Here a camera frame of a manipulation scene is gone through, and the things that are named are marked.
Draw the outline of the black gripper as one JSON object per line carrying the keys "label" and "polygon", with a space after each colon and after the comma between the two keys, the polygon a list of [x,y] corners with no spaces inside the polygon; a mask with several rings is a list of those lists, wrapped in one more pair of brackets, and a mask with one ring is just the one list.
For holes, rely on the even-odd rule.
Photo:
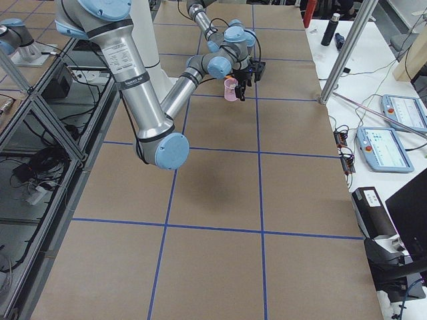
{"label": "black gripper", "polygon": [[234,70],[234,78],[238,81],[234,91],[240,101],[246,100],[246,87],[251,87],[252,82],[260,81],[265,68],[266,63],[264,61],[250,59],[249,65],[245,69]]}

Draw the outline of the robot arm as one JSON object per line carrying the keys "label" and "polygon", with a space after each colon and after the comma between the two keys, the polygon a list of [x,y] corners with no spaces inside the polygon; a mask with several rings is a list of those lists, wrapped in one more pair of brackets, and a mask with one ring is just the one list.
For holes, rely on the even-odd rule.
{"label": "robot arm", "polygon": [[[186,9],[189,18],[201,29],[209,51],[213,53],[220,49],[220,45],[224,41],[224,33],[214,25],[213,20],[215,19],[210,19],[207,16],[206,8],[212,3],[214,1],[187,1]],[[246,40],[248,49],[251,49],[256,44],[256,33],[246,29],[239,19],[232,19],[230,22],[226,22],[226,26],[227,28],[240,27],[243,29],[242,37]]]}
{"label": "robot arm", "polygon": [[185,71],[163,99],[156,95],[148,68],[135,44],[131,1],[56,1],[55,24],[62,35],[95,43],[103,53],[124,103],[139,131],[135,152],[147,164],[161,169],[181,167],[189,154],[187,138],[175,131],[174,119],[206,75],[214,79],[234,76],[236,97],[245,99],[246,87],[258,82],[266,64],[253,58],[256,34],[234,19],[220,33],[205,10],[211,1],[188,1],[189,18],[201,29],[209,53],[187,60]]}

